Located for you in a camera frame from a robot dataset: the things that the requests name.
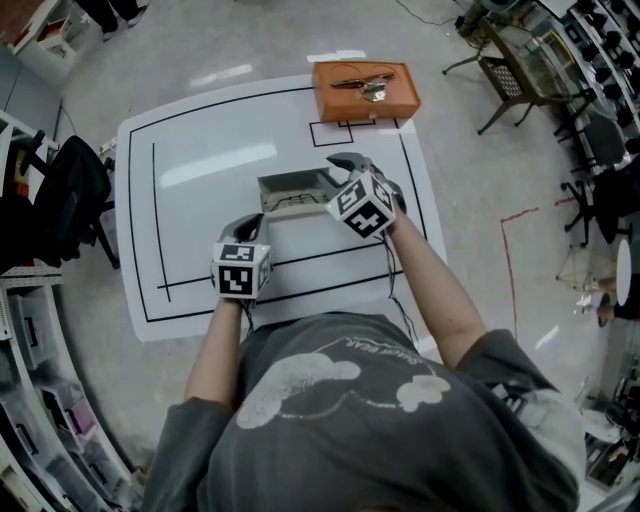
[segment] metal tool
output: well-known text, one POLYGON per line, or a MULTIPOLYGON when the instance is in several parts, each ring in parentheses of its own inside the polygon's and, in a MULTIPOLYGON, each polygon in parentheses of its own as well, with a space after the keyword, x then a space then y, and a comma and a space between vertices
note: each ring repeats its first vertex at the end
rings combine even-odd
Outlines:
POLYGON ((218 243, 243 243, 269 245, 269 230, 263 213, 252 213, 227 224, 218 243))
POLYGON ((360 89, 364 99, 372 103, 384 101, 387 97, 387 82, 396 77, 395 73, 385 73, 365 78, 354 78, 352 80, 339 80, 331 84, 336 89, 360 89))
MULTIPOLYGON (((404 213, 407 213, 407 204, 404 200, 402 189, 397 183, 387 179, 384 173, 376 167, 371 158, 363 156, 360 153, 343 152, 329 155, 327 160, 336 167, 349 171, 348 183, 357 180, 363 172, 368 171, 372 173, 381 182, 389 186, 396 203, 404 213)), ((319 171, 318 178, 329 199, 337 195, 338 192, 346 186, 346 184, 338 185, 326 171, 319 171)))

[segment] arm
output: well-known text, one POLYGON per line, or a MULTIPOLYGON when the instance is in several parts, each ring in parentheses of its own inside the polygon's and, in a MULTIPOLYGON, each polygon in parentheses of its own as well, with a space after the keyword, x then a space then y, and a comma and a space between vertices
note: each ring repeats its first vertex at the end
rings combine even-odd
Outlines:
POLYGON ((242 308, 220 299, 211 317, 200 354, 189 375, 185 400, 192 397, 232 406, 238 379, 238 346, 242 308))
POLYGON ((480 314, 449 267, 400 208, 396 208, 389 236, 442 360, 455 368, 486 332, 480 314))

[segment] chair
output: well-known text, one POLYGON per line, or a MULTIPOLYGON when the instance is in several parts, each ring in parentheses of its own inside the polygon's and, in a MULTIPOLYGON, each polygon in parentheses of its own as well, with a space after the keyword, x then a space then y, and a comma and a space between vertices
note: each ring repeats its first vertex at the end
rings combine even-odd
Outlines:
POLYGON ((589 222, 595 218, 602 236, 608 244, 613 243, 618 234, 631 235, 631 228, 618 228, 620 217, 640 211, 640 160, 638 157, 624 169, 606 170, 593 179, 593 203, 589 204, 583 181, 577 181, 576 190, 571 183, 562 183, 560 188, 569 189, 578 202, 579 211, 575 218, 564 226, 569 232, 583 219, 585 240, 582 247, 589 243, 589 222))
POLYGON ((576 141, 576 146, 580 148, 582 141, 580 134, 584 134, 593 157, 587 158, 583 151, 584 163, 571 172, 589 171, 594 165, 608 167, 622 162, 626 153, 624 146, 624 138, 615 121, 604 117, 601 114, 590 114, 589 123, 580 131, 574 131, 572 134, 563 137, 558 142, 568 139, 576 141))
POLYGON ((114 269, 120 268, 106 234, 100 215, 113 209, 107 201, 111 182, 107 174, 113 160, 104 164, 80 138, 69 138, 51 164, 36 155, 44 132, 39 131, 25 147, 20 172, 29 166, 43 174, 33 205, 26 198, 2 197, 2 218, 13 219, 13 227, 0 235, 0 273, 31 258, 59 267, 60 260, 79 257, 81 243, 94 245, 100 241, 114 269))
POLYGON ((478 130, 478 135, 482 135, 507 110, 515 105, 522 105, 525 103, 529 104, 522 118, 515 123, 515 126, 520 126, 527 118, 534 105, 542 107, 549 104, 565 104, 573 100, 573 98, 555 98, 540 95, 536 91, 536 88, 527 74, 522 69, 518 59, 511 52, 493 26, 484 18, 480 20, 479 25, 484 30, 487 37, 489 37, 489 39, 491 39, 491 41, 496 45, 504 58, 483 56, 482 50, 484 48, 481 47, 475 56, 452 64, 442 71, 442 74, 446 75, 453 68, 470 62, 477 62, 480 65, 480 69, 482 69, 491 82, 491 85, 493 85, 493 88, 500 96, 500 99, 503 102, 502 105, 500 105, 487 124, 478 130))

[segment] metal stand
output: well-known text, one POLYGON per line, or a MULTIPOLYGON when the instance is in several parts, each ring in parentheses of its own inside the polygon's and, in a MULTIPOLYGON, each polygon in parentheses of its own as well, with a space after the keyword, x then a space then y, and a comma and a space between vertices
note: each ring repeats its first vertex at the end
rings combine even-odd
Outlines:
MULTIPOLYGON (((576 259, 577 256, 583 254, 584 251, 588 251, 588 249, 581 245, 569 245, 567 257, 564 259, 560 271, 556 274, 556 281, 564 283, 573 290, 597 292, 600 290, 598 288, 598 278, 594 275, 593 271, 589 270, 592 262, 588 255, 585 255, 586 268, 584 270, 578 269, 576 259)), ((591 256, 602 258, 608 265, 612 263, 610 255, 605 256, 592 250, 589 251, 589 253, 591 256)))

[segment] small box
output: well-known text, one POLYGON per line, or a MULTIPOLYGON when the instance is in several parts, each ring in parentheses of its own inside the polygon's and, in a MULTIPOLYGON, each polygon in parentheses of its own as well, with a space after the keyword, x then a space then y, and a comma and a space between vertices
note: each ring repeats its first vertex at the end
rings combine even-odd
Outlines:
POLYGON ((269 280, 268 245, 219 242, 213 246, 216 291, 220 297, 254 300, 269 280))
POLYGON ((323 122, 408 119, 421 105, 409 68, 401 62, 316 62, 313 87, 323 122), (360 89, 338 89, 331 85, 340 80, 363 80, 387 73, 395 73, 395 77, 387 82, 386 98, 376 103, 365 99, 360 89))
POLYGON ((369 171, 340 191, 327 210, 362 238, 377 235, 396 219, 391 194, 369 171))

